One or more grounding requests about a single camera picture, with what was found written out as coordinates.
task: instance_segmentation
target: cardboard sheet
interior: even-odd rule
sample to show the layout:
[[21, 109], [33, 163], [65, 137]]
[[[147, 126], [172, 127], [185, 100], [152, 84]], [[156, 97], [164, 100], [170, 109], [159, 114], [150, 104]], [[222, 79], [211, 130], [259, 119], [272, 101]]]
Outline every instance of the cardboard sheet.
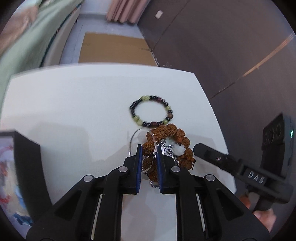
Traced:
[[157, 66], [144, 39], [86, 33], [79, 63], [128, 63]]

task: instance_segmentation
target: camera lens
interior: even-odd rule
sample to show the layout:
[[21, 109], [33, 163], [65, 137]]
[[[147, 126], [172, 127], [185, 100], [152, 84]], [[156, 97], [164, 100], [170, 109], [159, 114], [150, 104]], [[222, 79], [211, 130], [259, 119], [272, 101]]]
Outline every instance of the camera lens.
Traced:
[[280, 134], [281, 134], [281, 124], [278, 124], [278, 126], [276, 127], [276, 136], [279, 137]]
[[265, 133], [263, 136], [263, 144], [266, 144], [266, 142], [267, 142], [267, 134]]
[[269, 142], [272, 142], [273, 139], [274, 139], [274, 130], [271, 129], [271, 130], [269, 131], [268, 141], [269, 141]]

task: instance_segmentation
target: silver screw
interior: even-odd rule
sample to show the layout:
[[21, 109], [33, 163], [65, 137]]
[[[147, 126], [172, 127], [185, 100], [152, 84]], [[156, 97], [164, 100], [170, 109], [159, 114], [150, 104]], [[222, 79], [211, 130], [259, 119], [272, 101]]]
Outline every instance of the silver screw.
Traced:
[[171, 170], [172, 170], [172, 172], [179, 172], [179, 171], [180, 171], [180, 167], [178, 167], [178, 166], [173, 166], [173, 167], [171, 168]]
[[118, 171], [120, 171], [120, 172], [126, 172], [127, 170], [128, 170], [128, 168], [125, 166], [121, 166], [118, 168]]
[[87, 175], [83, 178], [83, 180], [87, 183], [90, 182], [92, 179], [93, 179], [93, 177], [91, 175]]
[[205, 178], [206, 178], [208, 181], [210, 181], [210, 182], [212, 182], [212, 181], [215, 180], [215, 176], [212, 175], [212, 174], [207, 175]]

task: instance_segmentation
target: pink curtain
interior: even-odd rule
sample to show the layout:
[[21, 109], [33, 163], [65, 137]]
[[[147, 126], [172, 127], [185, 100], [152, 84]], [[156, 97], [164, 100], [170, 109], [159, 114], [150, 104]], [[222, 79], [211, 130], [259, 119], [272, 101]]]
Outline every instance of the pink curtain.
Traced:
[[124, 23], [138, 22], [150, 0], [112, 0], [107, 13], [107, 21]]

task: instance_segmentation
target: dark brown wall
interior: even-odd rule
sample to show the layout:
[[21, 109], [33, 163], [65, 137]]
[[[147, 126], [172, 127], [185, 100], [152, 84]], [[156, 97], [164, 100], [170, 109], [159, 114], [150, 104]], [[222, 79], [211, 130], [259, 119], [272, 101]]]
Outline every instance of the dark brown wall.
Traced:
[[[263, 127], [280, 112], [296, 121], [296, 38], [290, 25], [270, 0], [174, 2], [152, 0], [139, 22], [159, 66], [195, 73], [229, 153], [259, 165]], [[159, 20], [158, 10], [164, 12]], [[289, 36], [282, 50], [243, 77]], [[293, 162], [290, 180], [296, 184], [295, 157]], [[274, 206], [272, 234], [295, 203], [296, 192], [290, 203]]]

